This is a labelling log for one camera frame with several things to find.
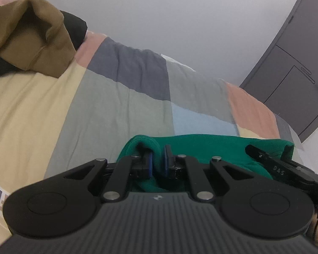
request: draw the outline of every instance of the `black garment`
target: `black garment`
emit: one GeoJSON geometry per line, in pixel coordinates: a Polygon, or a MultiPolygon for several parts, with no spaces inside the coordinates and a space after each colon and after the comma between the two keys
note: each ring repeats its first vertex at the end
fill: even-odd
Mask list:
{"type": "MultiPolygon", "coordinates": [[[[85,39],[87,32],[86,22],[73,14],[64,11],[61,12],[64,15],[64,25],[70,35],[73,46],[75,50],[78,50],[85,39]]],[[[0,76],[15,71],[22,70],[0,57],[0,76]]]]}

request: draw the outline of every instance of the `gray door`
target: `gray door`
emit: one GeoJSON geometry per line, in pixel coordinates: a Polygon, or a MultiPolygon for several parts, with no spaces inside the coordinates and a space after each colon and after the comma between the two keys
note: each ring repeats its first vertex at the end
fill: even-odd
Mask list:
{"type": "Polygon", "coordinates": [[[301,0],[244,89],[300,135],[318,116],[318,0],[301,0]]]}

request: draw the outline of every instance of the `bed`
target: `bed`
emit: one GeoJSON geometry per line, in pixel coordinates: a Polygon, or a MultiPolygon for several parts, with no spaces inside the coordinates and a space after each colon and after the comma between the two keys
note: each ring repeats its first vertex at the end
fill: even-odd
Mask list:
{"type": "Polygon", "coordinates": [[[170,57],[87,32],[59,78],[0,77],[0,244],[10,232],[2,205],[13,191],[97,157],[115,162],[138,134],[281,138],[309,168],[297,134],[235,85],[170,57]]]}

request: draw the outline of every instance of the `green fabric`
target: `green fabric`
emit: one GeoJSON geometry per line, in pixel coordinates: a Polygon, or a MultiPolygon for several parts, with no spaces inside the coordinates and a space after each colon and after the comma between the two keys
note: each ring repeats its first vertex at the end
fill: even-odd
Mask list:
{"type": "MultiPolygon", "coordinates": [[[[271,175],[260,163],[256,162],[245,153],[245,147],[252,144],[272,157],[280,159],[286,145],[293,146],[289,141],[282,139],[256,139],[237,136],[192,134],[170,137],[150,137],[137,135],[130,139],[122,149],[118,161],[123,156],[138,153],[137,146],[142,144],[145,148],[153,151],[153,177],[149,180],[139,181],[134,190],[145,192],[183,191],[183,183],[164,179],[163,157],[164,146],[170,144],[172,153],[175,155],[185,154],[196,157],[200,163],[209,163],[212,156],[221,156],[223,160],[240,166],[248,171],[253,171],[267,178],[271,175]]],[[[288,154],[292,159],[293,148],[288,154]]]]}

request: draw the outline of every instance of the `brown garment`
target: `brown garment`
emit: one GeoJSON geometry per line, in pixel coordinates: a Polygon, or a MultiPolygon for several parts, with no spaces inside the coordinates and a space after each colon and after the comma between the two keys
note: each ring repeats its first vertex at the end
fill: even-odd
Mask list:
{"type": "Polygon", "coordinates": [[[0,57],[22,70],[60,77],[75,54],[63,14],[46,0],[0,7],[0,57]]]}

